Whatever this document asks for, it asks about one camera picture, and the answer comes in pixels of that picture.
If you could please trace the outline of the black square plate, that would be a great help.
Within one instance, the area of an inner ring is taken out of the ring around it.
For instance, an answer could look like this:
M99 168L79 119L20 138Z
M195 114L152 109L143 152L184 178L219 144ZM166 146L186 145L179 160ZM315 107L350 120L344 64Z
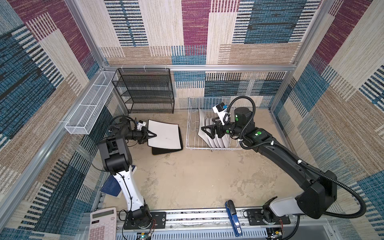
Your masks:
M178 127L178 129L179 129L179 141L180 141L181 148L180 148L180 149L163 149L163 148L155 148L155 147L152 147L152 154L153 154L154 156L156 156L156 155L161 155L161 154L168 154L168 153L179 152L179 151L182 151L182 150L183 150L184 145L183 145L183 139L182 139L181 129L180 129L180 127Z

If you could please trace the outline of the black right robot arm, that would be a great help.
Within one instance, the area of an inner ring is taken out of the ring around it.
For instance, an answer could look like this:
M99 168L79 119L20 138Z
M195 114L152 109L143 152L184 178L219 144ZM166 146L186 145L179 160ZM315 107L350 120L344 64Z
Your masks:
M236 138L244 150L259 153L285 173L302 189L296 197L273 197L263 205L266 222L274 222L285 215L306 215L319 219L328 214L328 208L337 200L337 177L331 171L323 172L301 160L280 144L269 132L257 128L254 113L246 107L235 109L235 120L230 121L228 108L215 106L218 117L201 130L211 139L226 136Z

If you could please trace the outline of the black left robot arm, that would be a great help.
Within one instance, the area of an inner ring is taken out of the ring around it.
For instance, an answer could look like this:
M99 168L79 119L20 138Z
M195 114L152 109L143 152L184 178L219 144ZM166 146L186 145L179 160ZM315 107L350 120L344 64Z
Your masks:
M144 228L153 223L150 209L133 178L133 158L127 142L146 143L157 135L148 130L144 122L137 122L129 116L117 116L109 126L109 137L98 142L104 171L110 173L119 183L127 202L126 218L132 226Z

